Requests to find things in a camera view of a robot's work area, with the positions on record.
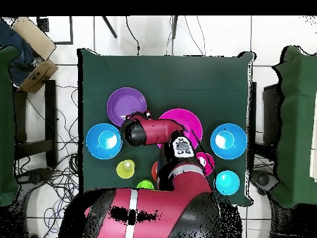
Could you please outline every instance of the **white stripe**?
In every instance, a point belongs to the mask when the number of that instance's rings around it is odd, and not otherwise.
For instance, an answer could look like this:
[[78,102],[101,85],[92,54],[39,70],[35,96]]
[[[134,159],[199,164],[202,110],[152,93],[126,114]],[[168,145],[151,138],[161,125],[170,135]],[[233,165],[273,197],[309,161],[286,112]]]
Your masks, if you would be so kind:
[[[131,189],[130,205],[129,210],[136,210],[137,204],[137,190]],[[126,238],[133,238],[134,226],[126,226]]]

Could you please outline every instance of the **blue bowl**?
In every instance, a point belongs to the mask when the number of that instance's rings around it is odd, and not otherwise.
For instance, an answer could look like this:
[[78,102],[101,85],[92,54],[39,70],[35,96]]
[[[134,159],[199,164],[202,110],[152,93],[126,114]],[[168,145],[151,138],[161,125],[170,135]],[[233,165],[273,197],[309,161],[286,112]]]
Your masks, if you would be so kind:
[[246,149],[246,133],[236,124],[226,123],[218,126],[211,135],[211,148],[225,160],[240,157]]
[[97,124],[88,131],[86,146],[91,155],[97,159],[114,158],[122,147],[120,132],[111,124]]
[[217,175],[215,187],[222,195],[232,195],[237,192],[240,186],[240,179],[231,170],[225,170]]

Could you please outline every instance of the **yellow cup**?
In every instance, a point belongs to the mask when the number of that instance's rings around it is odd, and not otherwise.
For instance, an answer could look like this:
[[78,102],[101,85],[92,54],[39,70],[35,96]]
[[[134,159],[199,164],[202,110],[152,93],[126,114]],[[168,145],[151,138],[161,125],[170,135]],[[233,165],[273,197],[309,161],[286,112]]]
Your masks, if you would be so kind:
[[118,164],[116,167],[116,173],[122,179],[131,178],[134,174],[135,164],[132,160],[125,160]]

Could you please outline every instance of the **pink plate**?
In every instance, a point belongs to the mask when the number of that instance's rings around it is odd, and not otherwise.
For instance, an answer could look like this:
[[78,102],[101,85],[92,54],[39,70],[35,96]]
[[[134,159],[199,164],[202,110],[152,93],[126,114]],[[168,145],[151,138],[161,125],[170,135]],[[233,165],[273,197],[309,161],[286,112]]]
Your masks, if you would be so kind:
[[196,158],[198,159],[198,161],[201,163],[202,166],[205,167],[205,170],[206,170],[206,174],[205,176],[208,176],[209,174],[211,174],[212,172],[212,167],[215,167],[215,162],[214,162],[214,159],[212,158],[212,156],[208,153],[203,153],[203,152],[197,152],[196,154]]
[[189,110],[184,110],[182,108],[174,108],[173,110],[169,110],[165,112],[161,117],[161,120],[175,120],[179,124],[182,124],[185,126],[185,128],[188,130],[184,132],[184,135],[191,141],[193,144],[193,147],[196,149],[198,146],[198,142],[196,141],[196,138],[194,137],[191,130],[194,131],[195,135],[197,136],[198,140],[201,141],[202,138],[202,126],[201,122],[197,118],[197,116],[190,112]]

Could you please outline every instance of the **metal pole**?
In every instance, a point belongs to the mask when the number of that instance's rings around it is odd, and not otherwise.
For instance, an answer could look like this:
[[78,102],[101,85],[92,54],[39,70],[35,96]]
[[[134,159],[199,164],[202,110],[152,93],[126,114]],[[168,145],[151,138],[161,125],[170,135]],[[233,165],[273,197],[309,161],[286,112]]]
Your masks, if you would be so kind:
[[178,20],[178,15],[174,15],[173,23],[172,23],[172,27],[173,27],[172,39],[175,39],[175,37],[176,37],[177,20]]
[[108,28],[109,28],[110,32],[112,33],[113,37],[114,37],[114,38],[118,38],[118,36],[116,35],[116,32],[113,30],[113,28],[112,28],[112,26],[110,25],[108,19],[107,19],[105,16],[103,16],[102,18],[103,18],[103,20],[105,21],[106,25],[108,26]]

